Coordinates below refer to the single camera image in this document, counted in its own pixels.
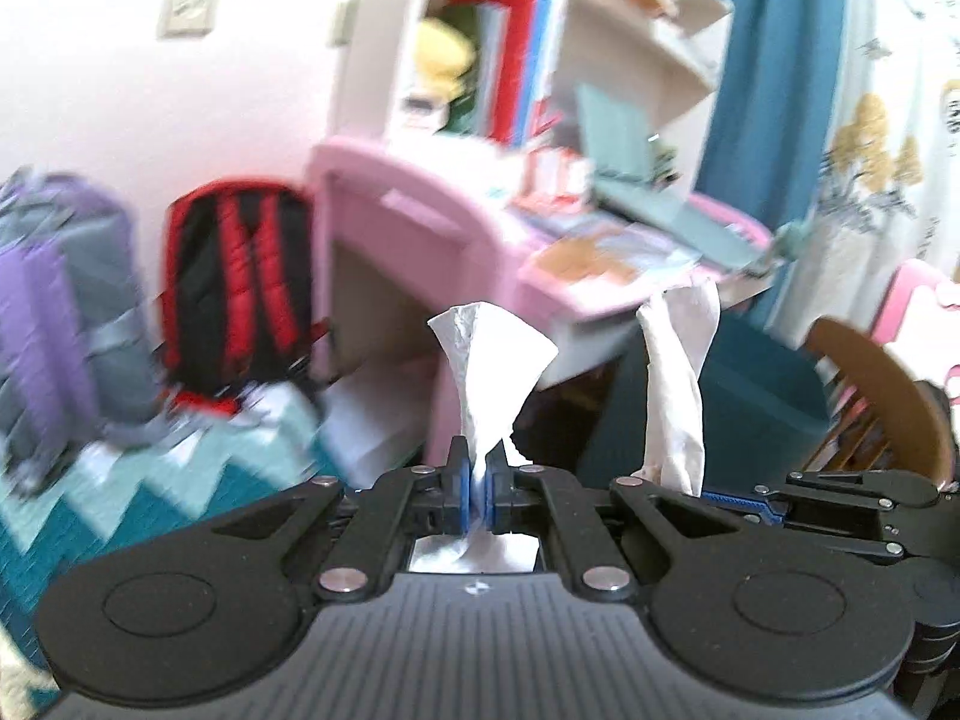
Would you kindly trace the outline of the pink desk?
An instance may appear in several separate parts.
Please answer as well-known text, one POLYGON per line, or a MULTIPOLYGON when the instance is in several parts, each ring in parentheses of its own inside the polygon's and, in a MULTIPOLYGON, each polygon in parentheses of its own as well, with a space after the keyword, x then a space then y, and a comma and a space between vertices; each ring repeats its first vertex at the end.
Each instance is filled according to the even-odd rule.
POLYGON ((511 310, 560 354, 542 382, 573 379, 615 355, 630 312, 659 289, 716 283, 724 305, 770 288, 770 278, 709 265, 565 283, 535 265, 545 239, 483 190, 462 146, 428 140, 400 148, 366 138, 329 137, 314 146, 306 188, 314 200, 314 310, 334 312, 334 249, 361 255, 428 309, 488 301, 511 310))

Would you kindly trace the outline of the orange white box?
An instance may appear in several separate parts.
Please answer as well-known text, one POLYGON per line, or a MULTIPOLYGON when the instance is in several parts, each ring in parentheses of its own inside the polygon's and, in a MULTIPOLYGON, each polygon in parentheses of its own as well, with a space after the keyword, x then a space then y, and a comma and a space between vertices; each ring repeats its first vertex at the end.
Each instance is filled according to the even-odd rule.
POLYGON ((567 202, 582 199, 589 190, 592 169, 592 161, 573 149, 533 149, 526 158, 526 192, 567 202))

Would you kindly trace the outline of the teal trash bin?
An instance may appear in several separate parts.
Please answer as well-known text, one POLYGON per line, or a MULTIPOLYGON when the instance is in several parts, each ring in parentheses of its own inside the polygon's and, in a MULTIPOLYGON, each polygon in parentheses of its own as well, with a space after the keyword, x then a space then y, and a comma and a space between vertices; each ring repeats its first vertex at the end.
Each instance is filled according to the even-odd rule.
MULTIPOLYGON (((646 366, 646 346, 636 333, 576 466, 589 488, 603 488, 643 461, 646 366)), ((805 465, 832 426, 814 358, 734 312, 721 316, 700 388, 710 493, 750 496, 760 484, 778 486, 805 465)))

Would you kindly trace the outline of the purple grey backpack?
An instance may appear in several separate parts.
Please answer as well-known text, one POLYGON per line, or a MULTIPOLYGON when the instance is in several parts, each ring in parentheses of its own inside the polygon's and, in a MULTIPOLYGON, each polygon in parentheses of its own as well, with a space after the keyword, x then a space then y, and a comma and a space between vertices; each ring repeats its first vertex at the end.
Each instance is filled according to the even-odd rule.
POLYGON ((164 431, 127 211, 83 177, 23 167, 2 184, 5 475, 32 496, 83 445, 164 431))

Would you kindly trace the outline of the white bookshelf hutch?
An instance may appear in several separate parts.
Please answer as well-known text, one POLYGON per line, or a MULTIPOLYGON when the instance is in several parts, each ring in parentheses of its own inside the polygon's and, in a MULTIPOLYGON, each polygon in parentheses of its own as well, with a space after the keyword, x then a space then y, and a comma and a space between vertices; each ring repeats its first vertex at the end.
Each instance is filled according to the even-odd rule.
MULTIPOLYGON (((576 114, 576 91, 592 85, 639 107, 652 137, 675 151, 677 185, 697 182, 715 112, 731 0, 566 0, 556 34, 551 109, 576 114)), ((382 140, 402 128, 412 93, 420 21, 448 0, 347 0, 345 64, 332 112, 337 135, 382 140)))

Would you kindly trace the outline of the blue curtain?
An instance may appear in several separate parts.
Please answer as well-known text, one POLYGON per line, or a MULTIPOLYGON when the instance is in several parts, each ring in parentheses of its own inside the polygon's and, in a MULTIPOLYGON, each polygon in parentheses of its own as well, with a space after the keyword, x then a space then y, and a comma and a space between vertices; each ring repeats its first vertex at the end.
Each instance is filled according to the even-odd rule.
POLYGON ((732 0, 695 188, 770 231, 804 220, 832 120, 846 0, 732 0))

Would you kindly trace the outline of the wall socket plate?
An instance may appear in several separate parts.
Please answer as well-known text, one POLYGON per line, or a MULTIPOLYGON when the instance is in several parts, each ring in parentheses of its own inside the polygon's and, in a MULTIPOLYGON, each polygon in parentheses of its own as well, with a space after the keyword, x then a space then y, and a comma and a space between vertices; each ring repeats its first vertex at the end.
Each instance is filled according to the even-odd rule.
POLYGON ((203 37, 213 28, 215 0, 167 0, 160 36, 203 37))

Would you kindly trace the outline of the red and blue folders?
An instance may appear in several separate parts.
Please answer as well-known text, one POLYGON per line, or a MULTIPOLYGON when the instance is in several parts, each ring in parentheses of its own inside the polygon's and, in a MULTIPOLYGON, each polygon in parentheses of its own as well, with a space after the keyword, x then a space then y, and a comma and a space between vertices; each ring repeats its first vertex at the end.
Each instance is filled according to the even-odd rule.
POLYGON ((539 132, 568 0, 448 0, 441 21, 469 39, 473 67, 444 128, 521 148, 539 132))

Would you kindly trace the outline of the stack of magazines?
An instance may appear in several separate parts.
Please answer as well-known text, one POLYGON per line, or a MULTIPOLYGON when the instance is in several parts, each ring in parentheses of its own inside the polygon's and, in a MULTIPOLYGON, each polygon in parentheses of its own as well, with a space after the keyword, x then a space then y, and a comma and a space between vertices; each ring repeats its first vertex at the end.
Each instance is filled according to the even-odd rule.
POLYGON ((513 206, 511 211, 545 239, 532 255, 535 266, 565 283, 609 277, 628 284, 646 273, 693 268, 701 259, 667 234, 604 210, 539 213, 513 206))

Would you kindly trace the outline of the red black backpack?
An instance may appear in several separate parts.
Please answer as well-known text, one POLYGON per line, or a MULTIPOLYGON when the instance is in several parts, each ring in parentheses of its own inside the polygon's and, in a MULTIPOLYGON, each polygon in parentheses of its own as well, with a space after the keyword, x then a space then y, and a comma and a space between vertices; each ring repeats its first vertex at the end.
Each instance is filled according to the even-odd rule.
POLYGON ((257 385, 291 383, 311 403, 313 200, 296 185, 218 179, 167 209, 160 310, 169 392, 235 415, 257 385))

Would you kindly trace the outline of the yellow plush toy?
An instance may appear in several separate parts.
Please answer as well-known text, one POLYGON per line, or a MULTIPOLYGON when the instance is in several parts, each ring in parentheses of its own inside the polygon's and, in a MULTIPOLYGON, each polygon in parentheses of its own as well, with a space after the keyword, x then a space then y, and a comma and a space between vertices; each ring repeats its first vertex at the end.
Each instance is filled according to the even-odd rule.
POLYGON ((473 67, 475 49, 462 32, 438 18, 425 18, 416 32, 412 96, 448 106, 464 93, 464 75, 473 67))

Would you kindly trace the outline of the wooden chair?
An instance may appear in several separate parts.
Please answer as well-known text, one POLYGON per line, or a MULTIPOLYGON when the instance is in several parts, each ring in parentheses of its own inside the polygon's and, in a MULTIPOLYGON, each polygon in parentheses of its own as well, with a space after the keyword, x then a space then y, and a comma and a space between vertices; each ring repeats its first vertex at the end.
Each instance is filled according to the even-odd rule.
POLYGON ((804 349, 833 367, 827 385, 833 427, 805 462, 807 472, 900 470, 940 491, 955 481, 949 410, 934 388, 912 379, 880 344, 839 320, 816 320, 804 349))

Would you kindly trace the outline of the teal and cream quilt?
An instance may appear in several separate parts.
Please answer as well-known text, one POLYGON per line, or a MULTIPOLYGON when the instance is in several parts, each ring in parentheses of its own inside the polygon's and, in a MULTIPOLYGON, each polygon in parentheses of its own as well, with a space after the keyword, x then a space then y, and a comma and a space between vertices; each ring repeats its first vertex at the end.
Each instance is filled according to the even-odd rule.
POLYGON ((32 617, 49 582, 99 554, 296 486, 317 472, 324 415, 290 385, 265 385, 236 416, 206 418, 171 449, 96 442, 50 488, 2 481, 2 713, 31 715, 57 692, 32 617))

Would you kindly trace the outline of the green book stand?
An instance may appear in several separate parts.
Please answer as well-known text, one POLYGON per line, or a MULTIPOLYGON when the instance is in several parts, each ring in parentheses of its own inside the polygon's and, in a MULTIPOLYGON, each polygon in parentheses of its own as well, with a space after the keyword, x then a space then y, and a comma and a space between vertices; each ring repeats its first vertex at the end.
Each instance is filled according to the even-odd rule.
POLYGON ((761 250, 709 218, 670 188, 654 187, 654 149, 646 115, 597 86, 576 88, 579 143, 592 161, 592 192, 625 220, 655 227, 726 270, 740 271, 761 250))

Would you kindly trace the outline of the white twisted tissue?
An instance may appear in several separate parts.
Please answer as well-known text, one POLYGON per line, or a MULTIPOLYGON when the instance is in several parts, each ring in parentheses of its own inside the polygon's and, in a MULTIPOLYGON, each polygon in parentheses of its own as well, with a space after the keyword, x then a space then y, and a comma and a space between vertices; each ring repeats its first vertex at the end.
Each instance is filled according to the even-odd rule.
POLYGON ((712 281, 667 289, 636 310, 647 354, 643 465, 633 478, 700 497, 706 472, 700 376, 721 318, 712 281))

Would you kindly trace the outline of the printed tree curtain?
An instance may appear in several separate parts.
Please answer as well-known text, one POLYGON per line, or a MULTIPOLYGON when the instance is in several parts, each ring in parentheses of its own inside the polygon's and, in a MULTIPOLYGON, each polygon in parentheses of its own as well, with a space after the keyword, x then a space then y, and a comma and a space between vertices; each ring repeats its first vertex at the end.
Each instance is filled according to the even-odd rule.
POLYGON ((958 260, 958 0, 846 0, 830 138, 778 328, 871 327, 896 267, 958 260))

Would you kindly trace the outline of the green desk clamp roller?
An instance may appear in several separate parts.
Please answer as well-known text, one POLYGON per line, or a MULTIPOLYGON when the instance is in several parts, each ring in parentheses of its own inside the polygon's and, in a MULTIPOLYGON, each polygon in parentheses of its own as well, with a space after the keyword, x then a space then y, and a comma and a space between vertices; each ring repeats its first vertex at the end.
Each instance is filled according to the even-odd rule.
POLYGON ((811 237, 811 223, 794 220, 778 227, 755 265, 761 271, 770 271, 783 263, 795 262, 804 252, 811 237))

